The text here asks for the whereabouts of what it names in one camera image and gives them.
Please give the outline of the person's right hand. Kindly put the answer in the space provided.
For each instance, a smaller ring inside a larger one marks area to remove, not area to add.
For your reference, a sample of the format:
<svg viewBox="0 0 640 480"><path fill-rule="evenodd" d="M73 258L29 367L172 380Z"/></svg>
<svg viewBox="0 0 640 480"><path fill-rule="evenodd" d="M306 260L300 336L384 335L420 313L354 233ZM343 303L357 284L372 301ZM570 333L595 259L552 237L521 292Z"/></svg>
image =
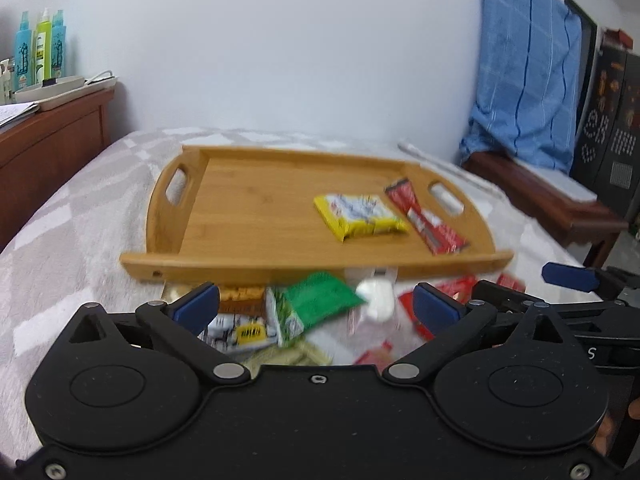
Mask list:
<svg viewBox="0 0 640 480"><path fill-rule="evenodd" d="M640 419L640 399L633 400L628 406L628 416L631 419ZM612 419L610 415L606 415L602 420L596 436L593 438L591 445L601 455L608 454L608 448L618 428L618 423Z"/></svg>

